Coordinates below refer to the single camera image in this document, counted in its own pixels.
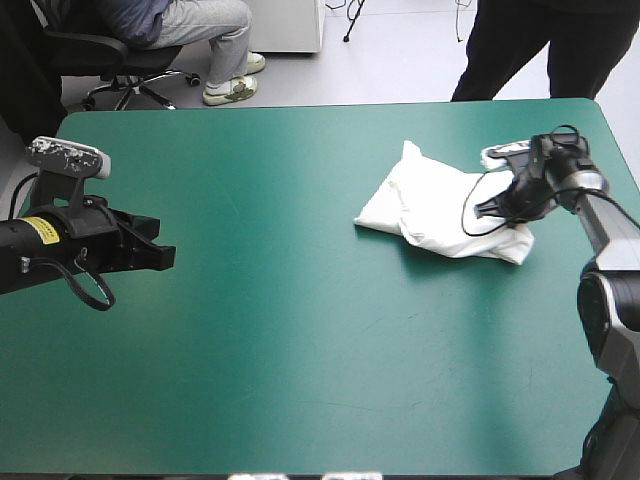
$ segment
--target yellow label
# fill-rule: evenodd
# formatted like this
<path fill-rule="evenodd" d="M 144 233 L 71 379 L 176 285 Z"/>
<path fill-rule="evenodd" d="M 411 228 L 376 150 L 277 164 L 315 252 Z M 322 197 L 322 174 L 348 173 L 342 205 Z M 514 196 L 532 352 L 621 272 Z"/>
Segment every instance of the yellow label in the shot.
<path fill-rule="evenodd" d="M 31 225 L 35 231 L 38 232 L 38 235 L 40 235 L 40 238 L 42 239 L 42 243 L 45 245 L 60 243 L 60 236 L 58 235 L 58 232 L 56 232 L 53 225 L 47 222 L 44 218 L 24 217 L 19 218 L 18 220 L 22 220 L 23 222 L 27 222 Z"/>

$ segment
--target white shoe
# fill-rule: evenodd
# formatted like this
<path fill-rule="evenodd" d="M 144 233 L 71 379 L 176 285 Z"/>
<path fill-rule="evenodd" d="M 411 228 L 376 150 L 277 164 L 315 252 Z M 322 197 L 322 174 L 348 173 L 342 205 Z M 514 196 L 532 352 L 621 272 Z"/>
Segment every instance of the white shoe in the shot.
<path fill-rule="evenodd" d="M 209 106 L 239 102 L 253 96 L 258 89 L 258 81 L 248 75 L 234 77 L 217 88 L 205 87 L 202 101 Z"/>
<path fill-rule="evenodd" d="M 264 70 L 267 65 L 265 58 L 259 53 L 249 52 L 247 55 L 247 75 L 258 73 Z"/>

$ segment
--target gray floor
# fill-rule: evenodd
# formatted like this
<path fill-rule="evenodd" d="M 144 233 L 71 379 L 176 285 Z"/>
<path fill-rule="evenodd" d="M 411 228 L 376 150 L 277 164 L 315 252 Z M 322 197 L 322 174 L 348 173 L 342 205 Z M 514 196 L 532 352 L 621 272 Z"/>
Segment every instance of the gray floor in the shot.
<path fill-rule="evenodd" d="M 267 55 L 267 68 L 258 75 L 258 93 L 236 105 L 439 102 L 450 98 L 466 64 L 466 42 L 459 43 L 455 34 L 454 0 L 367 0 L 350 43 L 342 41 L 348 26 L 344 10 L 328 11 L 321 53 Z M 473 4 L 460 14 L 463 39 L 471 29 L 474 14 Z M 208 44 L 186 47 L 176 66 L 204 75 L 208 70 Z M 545 68 L 542 52 L 497 98 L 547 97 Z M 635 131 L 633 116 L 640 111 L 640 91 L 636 88 L 639 72 L 640 40 L 636 39 L 597 99 L 636 181 L 640 179 L 640 136 Z M 91 78 L 65 78 L 63 103 L 79 102 L 95 84 L 96 80 Z M 180 79 L 164 81 L 158 91 L 179 107 L 206 108 L 201 103 L 201 89 L 189 88 Z M 107 109 L 113 103 L 112 96 L 103 95 L 98 107 Z M 156 106 L 137 97 L 130 108 Z M 14 184 L 28 168 L 19 161 L 20 142 L 3 124 L 0 124 L 0 145 L 2 189 Z M 6 190 L 0 196 L 0 215 L 6 208 Z"/>

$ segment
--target wire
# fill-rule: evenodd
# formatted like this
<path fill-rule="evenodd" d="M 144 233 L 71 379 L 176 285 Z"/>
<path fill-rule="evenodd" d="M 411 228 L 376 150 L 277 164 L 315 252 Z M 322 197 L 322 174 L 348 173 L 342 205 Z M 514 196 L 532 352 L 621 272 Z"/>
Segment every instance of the wire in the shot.
<path fill-rule="evenodd" d="M 351 15 L 351 7 L 353 6 L 354 3 L 358 3 L 358 7 L 362 7 L 362 5 L 364 4 L 364 0 L 351 0 L 349 2 L 349 6 L 347 7 L 347 19 L 350 22 L 355 22 L 356 20 L 356 16 L 358 15 L 358 13 L 356 12 L 356 15 L 352 16 Z"/>
<path fill-rule="evenodd" d="M 107 285 L 107 283 L 104 281 L 104 279 L 89 267 L 89 264 L 84 258 L 83 253 L 80 253 L 80 255 L 75 258 L 74 264 L 82 273 L 86 274 L 91 280 L 93 280 L 106 302 L 103 302 L 98 298 L 90 295 L 73 277 L 73 274 L 69 270 L 67 270 L 64 265 L 53 258 L 32 258 L 29 262 L 29 268 L 32 269 L 34 267 L 49 267 L 57 270 L 58 273 L 62 275 L 62 278 L 64 278 L 64 280 L 67 282 L 67 285 L 69 285 L 71 291 L 85 304 L 89 305 L 95 310 L 104 312 L 113 307 L 113 305 L 116 303 L 113 292 L 109 288 L 109 285 Z"/>
<path fill-rule="evenodd" d="M 468 232 L 466 230 L 466 228 L 464 226 L 464 212 L 467 210 L 467 203 L 469 202 L 469 197 L 471 197 L 471 194 L 475 191 L 476 187 L 478 186 L 480 181 L 485 177 L 485 175 L 487 175 L 487 173 L 489 173 L 489 172 L 483 173 L 480 176 L 480 178 L 478 178 L 478 180 L 476 181 L 475 185 L 473 186 L 473 188 L 471 189 L 471 191 L 467 195 L 467 198 L 465 198 L 464 204 L 462 206 L 462 214 L 460 215 L 460 226 L 462 227 L 462 231 L 466 235 L 468 235 L 469 237 L 484 237 L 485 235 L 489 235 L 489 234 L 491 234 L 493 232 L 496 232 L 496 231 L 500 230 L 503 227 L 508 227 L 510 223 L 512 223 L 514 221 L 517 221 L 517 220 L 521 220 L 522 216 L 524 214 L 526 214 L 527 212 L 529 212 L 531 210 L 535 210 L 536 208 L 540 207 L 541 205 L 544 205 L 549 200 L 555 198 L 558 195 L 562 195 L 563 193 L 570 193 L 570 192 L 580 192 L 583 195 L 591 195 L 591 196 L 598 197 L 598 198 L 601 198 L 602 200 L 605 200 L 605 201 L 609 202 L 611 205 L 616 207 L 618 209 L 618 211 L 627 220 L 629 220 L 633 224 L 634 227 L 636 227 L 638 230 L 640 230 L 640 223 L 638 223 L 631 215 L 629 215 L 629 213 L 627 213 L 627 211 L 622 207 L 622 205 L 620 205 L 618 202 L 616 202 L 613 198 L 609 197 L 609 195 L 607 195 L 606 193 L 604 193 L 604 192 L 602 192 L 600 190 L 595 190 L 595 189 L 591 189 L 591 188 L 574 187 L 574 188 L 565 188 L 563 190 L 558 190 L 558 191 L 552 193 L 551 195 L 548 195 L 546 198 L 544 198 L 543 200 L 539 201 L 538 203 L 535 203 L 533 205 L 529 205 L 527 208 L 521 210 L 517 214 L 512 215 L 510 217 L 506 217 L 506 219 L 505 219 L 505 221 L 503 223 L 501 223 L 500 225 L 497 225 L 496 227 L 494 227 L 494 228 L 492 228 L 490 230 L 487 230 L 486 232 L 470 233 L 470 232 Z"/>
<path fill-rule="evenodd" d="M 332 7 L 331 5 L 329 5 L 328 3 L 325 3 L 324 6 L 327 7 L 329 10 L 338 10 L 339 8 L 343 8 L 347 5 L 347 0 L 342 0 L 342 5 L 337 5 L 335 7 Z"/>
<path fill-rule="evenodd" d="M 18 194 L 29 180 L 33 180 L 37 176 L 37 173 L 27 175 L 25 178 L 20 180 L 20 183 L 18 183 L 18 185 L 16 185 L 16 188 L 13 189 L 13 194 L 11 195 L 11 205 L 9 207 L 9 216 L 7 217 L 8 220 L 13 220 L 13 217 L 15 215 L 16 203 L 18 202 Z"/>
<path fill-rule="evenodd" d="M 458 39 L 458 43 L 460 43 L 462 41 L 462 38 L 460 38 L 460 30 L 459 30 L 459 25 L 460 25 L 460 7 L 463 8 L 469 8 L 469 6 L 471 6 L 471 2 L 473 2 L 473 0 L 469 0 L 468 2 L 464 2 L 463 0 L 454 0 L 456 3 L 456 38 Z"/>
<path fill-rule="evenodd" d="M 562 132 L 558 132 L 558 130 L 560 130 L 561 128 L 566 128 L 568 130 L 571 130 L 571 132 L 573 133 L 573 141 L 563 142 L 557 137 L 557 135 L 562 135 Z M 549 134 L 549 138 L 551 139 L 551 142 L 555 146 L 569 147 L 569 148 L 577 147 L 578 144 L 580 143 L 580 130 L 578 130 L 573 125 L 568 125 L 565 123 L 563 125 L 558 125 L 556 128 L 554 128 Z"/>

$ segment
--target seated person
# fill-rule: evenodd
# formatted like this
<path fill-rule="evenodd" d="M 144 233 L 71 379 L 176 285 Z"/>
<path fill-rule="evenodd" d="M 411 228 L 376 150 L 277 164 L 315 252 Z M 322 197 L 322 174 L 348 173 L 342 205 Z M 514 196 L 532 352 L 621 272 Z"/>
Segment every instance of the seated person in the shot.
<path fill-rule="evenodd" d="M 209 40 L 211 69 L 203 100 L 222 105 L 251 97 L 253 73 L 265 66 L 249 52 L 251 11 L 242 0 L 95 0 L 101 17 L 127 45 L 164 48 Z"/>

